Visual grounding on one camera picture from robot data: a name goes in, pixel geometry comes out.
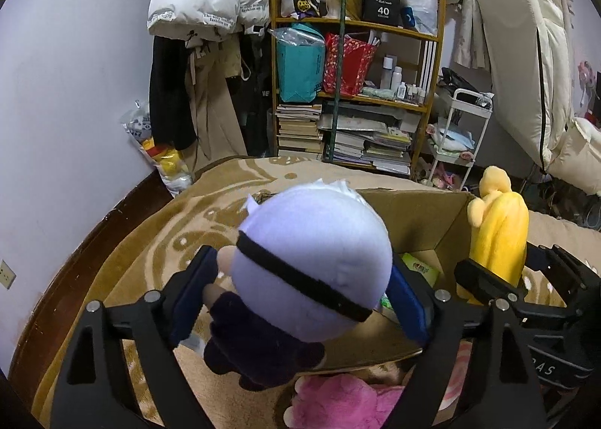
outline red gift bag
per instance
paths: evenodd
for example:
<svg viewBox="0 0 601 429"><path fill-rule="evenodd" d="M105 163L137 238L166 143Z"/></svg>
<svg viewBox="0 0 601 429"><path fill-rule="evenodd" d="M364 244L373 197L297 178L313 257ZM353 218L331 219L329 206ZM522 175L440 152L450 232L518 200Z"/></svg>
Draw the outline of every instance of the red gift bag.
<svg viewBox="0 0 601 429"><path fill-rule="evenodd" d="M338 34L326 34L326 64L323 70L323 89L333 94L336 89L336 60L338 58ZM342 83L340 94L354 97L363 88L377 46L344 35Z"/></svg>

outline beige pants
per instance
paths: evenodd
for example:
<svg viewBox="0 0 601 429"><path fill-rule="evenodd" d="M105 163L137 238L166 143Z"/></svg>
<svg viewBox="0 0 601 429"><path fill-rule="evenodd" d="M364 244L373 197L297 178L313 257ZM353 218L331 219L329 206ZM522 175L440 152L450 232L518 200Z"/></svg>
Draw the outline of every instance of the beige pants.
<svg viewBox="0 0 601 429"><path fill-rule="evenodd" d="M237 40L196 49L186 72L186 90L198 139L181 152L194 179L205 166L228 156L245 156L246 146L231 103L226 76L239 74Z"/></svg>

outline banana plush toy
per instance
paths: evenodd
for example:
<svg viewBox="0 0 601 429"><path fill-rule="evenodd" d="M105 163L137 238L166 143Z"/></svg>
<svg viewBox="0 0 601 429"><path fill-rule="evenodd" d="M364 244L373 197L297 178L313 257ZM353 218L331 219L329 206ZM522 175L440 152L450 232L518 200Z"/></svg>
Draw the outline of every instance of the banana plush toy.
<svg viewBox="0 0 601 429"><path fill-rule="evenodd" d="M507 173L496 166L485 170L480 196L468 205L470 258L517 287L526 260L528 207L519 193L512 192ZM458 295L476 302L460 285Z"/></svg>

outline electrical outlet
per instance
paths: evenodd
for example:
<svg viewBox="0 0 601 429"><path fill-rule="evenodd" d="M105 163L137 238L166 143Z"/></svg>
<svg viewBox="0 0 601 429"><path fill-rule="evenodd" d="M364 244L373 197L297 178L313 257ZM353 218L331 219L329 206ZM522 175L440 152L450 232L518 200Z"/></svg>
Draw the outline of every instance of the electrical outlet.
<svg viewBox="0 0 601 429"><path fill-rule="evenodd" d="M17 275L15 275L13 270L11 270L5 261L2 260L0 262L0 284L4 285L8 290L15 278L17 278Z"/></svg>

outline purple plush doll head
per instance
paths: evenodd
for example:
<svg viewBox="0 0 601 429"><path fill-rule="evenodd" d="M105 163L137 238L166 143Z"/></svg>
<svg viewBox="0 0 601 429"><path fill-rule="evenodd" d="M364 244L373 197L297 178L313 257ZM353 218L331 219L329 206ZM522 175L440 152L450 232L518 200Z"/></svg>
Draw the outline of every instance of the purple plush doll head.
<svg viewBox="0 0 601 429"><path fill-rule="evenodd" d="M326 282L352 302L374 308L393 262L382 219L345 182L323 181L281 192L258 205L251 197L240 225L255 243L295 269ZM229 273L255 314L304 342L340 336L356 322L309 299L238 249Z"/></svg>

